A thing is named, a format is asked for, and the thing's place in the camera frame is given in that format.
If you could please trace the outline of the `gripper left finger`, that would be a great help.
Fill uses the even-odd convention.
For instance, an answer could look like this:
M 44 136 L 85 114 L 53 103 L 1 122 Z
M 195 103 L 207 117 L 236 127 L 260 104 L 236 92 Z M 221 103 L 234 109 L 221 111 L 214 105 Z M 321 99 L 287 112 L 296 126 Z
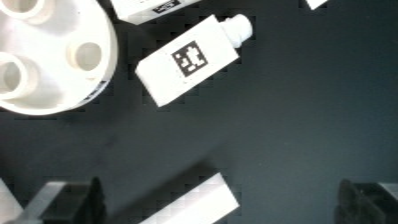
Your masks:
M 104 224 L 106 205 L 99 179 L 47 182 L 26 204 L 0 178 L 0 224 Z

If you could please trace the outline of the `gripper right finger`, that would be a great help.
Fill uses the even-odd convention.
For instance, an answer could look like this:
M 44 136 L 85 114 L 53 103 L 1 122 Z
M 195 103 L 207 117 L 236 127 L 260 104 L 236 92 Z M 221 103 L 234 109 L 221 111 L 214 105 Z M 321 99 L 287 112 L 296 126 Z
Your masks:
M 398 224 L 398 183 L 340 180 L 333 224 Z

